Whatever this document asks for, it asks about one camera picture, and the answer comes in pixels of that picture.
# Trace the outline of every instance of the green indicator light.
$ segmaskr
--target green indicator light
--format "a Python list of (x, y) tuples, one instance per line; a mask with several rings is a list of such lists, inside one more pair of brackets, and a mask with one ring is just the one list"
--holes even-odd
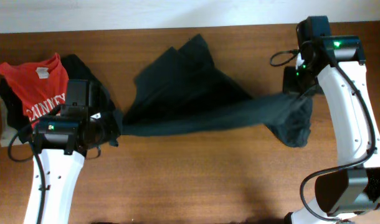
[(335, 47), (340, 47), (340, 45), (341, 45), (341, 42), (339, 42), (339, 41), (334, 41), (334, 46), (335, 46)]

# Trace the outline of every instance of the red cloth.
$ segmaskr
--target red cloth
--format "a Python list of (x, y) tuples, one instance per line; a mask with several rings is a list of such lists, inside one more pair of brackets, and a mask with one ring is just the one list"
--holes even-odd
[(69, 78), (57, 53), (43, 62), (18, 66), (4, 62), (0, 64), (0, 74), (22, 101), (23, 113), (31, 121), (65, 103)]

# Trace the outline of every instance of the laundry pile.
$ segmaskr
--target laundry pile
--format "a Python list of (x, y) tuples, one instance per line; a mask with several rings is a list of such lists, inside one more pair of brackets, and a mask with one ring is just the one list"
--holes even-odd
[[(136, 78), (136, 99), (122, 113), (90, 69), (76, 56), (55, 54), (43, 62), (0, 64), (0, 101), (4, 133), (1, 144), (30, 121), (65, 103), (67, 83), (90, 80), (100, 85), (100, 113), (114, 114), (119, 135), (169, 136), (264, 124), (290, 147), (302, 147), (310, 134), (312, 100), (277, 93), (251, 97), (214, 66), (207, 43), (193, 37), (179, 50), (168, 49)], [(29, 129), (19, 136), (25, 143)], [(117, 146), (116, 137), (107, 141)]]

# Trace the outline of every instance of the table surface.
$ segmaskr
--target table surface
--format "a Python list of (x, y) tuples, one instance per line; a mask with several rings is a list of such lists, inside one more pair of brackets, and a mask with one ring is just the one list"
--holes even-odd
[[(362, 40), (380, 130), (380, 22), (331, 27), (333, 34), (354, 34)], [(0, 34), (0, 63), (17, 65), (47, 59), (54, 52), (75, 53), (126, 111), (135, 99), (136, 75), (170, 46), (179, 48), (198, 33), (209, 44), (216, 67), (250, 94), (281, 90), (283, 67), (270, 67), (268, 60), (279, 50), (297, 47), (294, 24)], [(314, 98), (313, 110), (304, 148), (284, 146), (263, 125), (181, 136), (121, 136), (119, 147), (103, 145), (100, 158), (85, 161), (69, 223), (230, 223), (284, 217), (302, 207), (303, 178), (336, 165), (324, 96)], [(14, 150), (17, 156), (29, 154), (28, 146)], [(11, 162), (6, 148), (0, 147), (0, 223), (24, 220), (32, 169), (31, 162)], [(313, 197), (313, 183), (306, 195)], [(379, 224), (380, 211), (355, 220)]]

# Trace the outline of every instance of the white backdrop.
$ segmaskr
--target white backdrop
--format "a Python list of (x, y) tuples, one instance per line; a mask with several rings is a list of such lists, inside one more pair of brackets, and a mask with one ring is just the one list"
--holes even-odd
[(380, 0), (0, 0), (0, 33), (380, 20)]

